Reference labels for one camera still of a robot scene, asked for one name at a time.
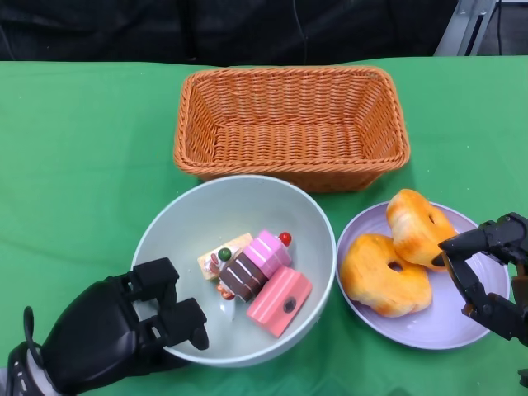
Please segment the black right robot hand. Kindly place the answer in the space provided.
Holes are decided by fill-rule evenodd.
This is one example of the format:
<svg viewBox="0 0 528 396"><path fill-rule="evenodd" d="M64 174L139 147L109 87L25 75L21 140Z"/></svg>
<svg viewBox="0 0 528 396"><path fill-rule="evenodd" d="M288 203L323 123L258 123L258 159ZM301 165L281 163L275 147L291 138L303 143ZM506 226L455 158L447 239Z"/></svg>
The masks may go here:
<svg viewBox="0 0 528 396"><path fill-rule="evenodd" d="M432 261L447 269L465 301L462 313L468 318L511 340L527 344L527 218L511 212L496 221L460 233L439 244L441 253ZM517 275L511 279L515 301L487 293L467 261L482 253L500 265L513 264Z"/></svg>

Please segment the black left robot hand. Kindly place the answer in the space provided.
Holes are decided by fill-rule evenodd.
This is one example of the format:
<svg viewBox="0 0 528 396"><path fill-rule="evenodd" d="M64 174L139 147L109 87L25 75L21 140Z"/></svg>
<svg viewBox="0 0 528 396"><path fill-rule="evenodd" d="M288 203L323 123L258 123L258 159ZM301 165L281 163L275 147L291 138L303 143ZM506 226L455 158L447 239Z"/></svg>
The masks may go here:
<svg viewBox="0 0 528 396"><path fill-rule="evenodd" d="M207 318L195 299L177 300L178 278L165 257L84 290L40 349L54 388L80 394L126 377L179 368L183 361L165 350L183 342L207 349Z"/></svg>

